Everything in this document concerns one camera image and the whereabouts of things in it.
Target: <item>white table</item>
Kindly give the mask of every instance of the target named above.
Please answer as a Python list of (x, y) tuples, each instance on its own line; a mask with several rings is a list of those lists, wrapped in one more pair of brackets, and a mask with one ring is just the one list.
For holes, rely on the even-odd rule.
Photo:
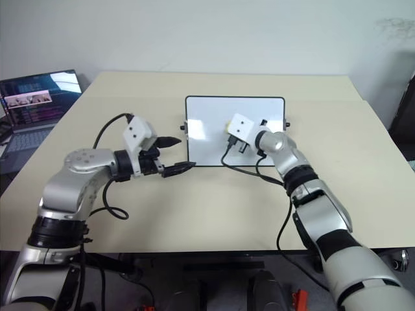
[[(350, 212), (355, 237), (371, 248), (415, 246), (415, 174), (346, 76), (106, 72), (3, 194), (1, 249), (20, 249), (30, 234), (43, 187), (60, 170), (65, 155), (90, 147), (102, 125), (118, 113), (133, 112), (151, 122), (159, 135), (184, 140), (161, 151), (162, 163), (186, 160), (185, 135), (179, 126), (188, 95), (285, 97), (292, 124), (287, 133)], [(99, 146), (121, 149), (125, 125), (119, 121), (110, 127)], [(273, 168), (263, 171), (275, 174)], [(108, 213), (91, 217), (89, 236), (94, 242), (87, 245), (88, 251), (275, 249), (288, 208), (282, 188), (223, 167), (116, 183), (108, 201), (126, 209), (130, 219), (117, 220)], [(95, 208), (101, 206), (98, 199)], [(292, 221), (281, 246), (303, 249)]]

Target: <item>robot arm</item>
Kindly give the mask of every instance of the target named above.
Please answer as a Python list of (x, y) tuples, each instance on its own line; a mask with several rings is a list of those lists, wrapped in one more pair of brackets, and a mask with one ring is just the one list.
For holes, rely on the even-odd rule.
[(298, 233), (307, 249), (322, 260), (330, 292), (339, 310), (415, 310), (415, 299), (387, 265), (351, 235), (351, 219), (318, 178), (295, 142), (236, 114), (228, 133), (272, 158), (296, 208)]
[[(67, 310), (71, 306), (79, 269), (70, 263), (80, 252), (84, 235), (88, 233), (86, 220), (103, 185), (157, 173), (166, 178), (195, 165), (192, 162), (171, 167), (162, 165), (158, 148), (181, 140), (157, 137), (147, 121), (128, 116), (123, 134), (125, 150), (76, 150), (65, 158), (61, 171), (47, 182), (32, 233), (6, 288), (5, 304), (11, 304), (8, 306), (11, 310), (35, 310), (31, 309), (34, 307)], [(21, 303), (31, 305), (28, 309), (25, 305), (18, 308)]]

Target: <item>white wall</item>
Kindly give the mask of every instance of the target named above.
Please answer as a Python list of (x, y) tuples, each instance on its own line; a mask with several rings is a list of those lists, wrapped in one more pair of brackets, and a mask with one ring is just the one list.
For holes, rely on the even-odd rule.
[(388, 126), (415, 68), (415, 1), (0, 0), (0, 38), (1, 78), (348, 74)]

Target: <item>floor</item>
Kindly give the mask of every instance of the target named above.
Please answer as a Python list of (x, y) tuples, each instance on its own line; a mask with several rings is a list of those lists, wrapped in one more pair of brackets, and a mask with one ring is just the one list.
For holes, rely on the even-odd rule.
[[(415, 248), (408, 249), (409, 255), (415, 258)], [(107, 254), (116, 258), (118, 254)], [(10, 269), (16, 254), (1, 252), (2, 275)], [(291, 255), (309, 271), (314, 271), (306, 255)], [(390, 264), (388, 256), (383, 257)], [(287, 299), (289, 292), (298, 289), (308, 291), (309, 311), (335, 311), (331, 296), (310, 281), (296, 267), (288, 263), (280, 255), (264, 256), (229, 256), (229, 255), (158, 255), (152, 258), (135, 258), (135, 265), (143, 270), (140, 282), (146, 284), (154, 293), (156, 310), (166, 310), (171, 295), (189, 281), (198, 279), (206, 285), (207, 310), (246, 310), (246, 289), (248, 279), (259, 269), (235, 269), (243, 265), (262, 266), (270, 271), (283, 285)], [(228, 268), (216, 270), (220, 263)], [(313, 272), (313, 275), (324, 282), (324, 276)], [(415, 295), (415, 265), (410, 265), (406, 272), (396, 272), (406, 288)], [(2, 290), (5, 278), (2, 277)], [(128, 282), (118, 273), (106, 272), (106, 309), (133, 311), (142, 304), (150, 305), (148, 292), (137, 284)], [(99, 271), (87, 268), (86, 286), (83, 302), (94, 302), (97, 310), (101, 309), (101, 276)]]

